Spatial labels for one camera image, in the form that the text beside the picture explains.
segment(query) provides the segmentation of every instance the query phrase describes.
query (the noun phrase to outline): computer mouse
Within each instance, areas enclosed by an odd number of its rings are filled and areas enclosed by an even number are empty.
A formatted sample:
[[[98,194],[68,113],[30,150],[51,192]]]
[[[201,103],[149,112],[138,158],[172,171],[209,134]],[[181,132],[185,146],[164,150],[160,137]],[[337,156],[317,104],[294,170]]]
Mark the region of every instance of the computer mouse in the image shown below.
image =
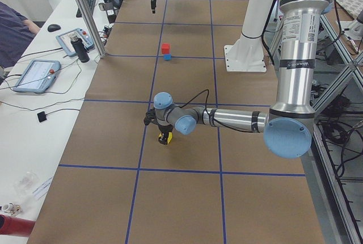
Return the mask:
[[[57,31],[57,30],[60,30],[60,29],[61,29],[61,26],[59,24],[50,24],[48,26],[48,31],[49,32]]]

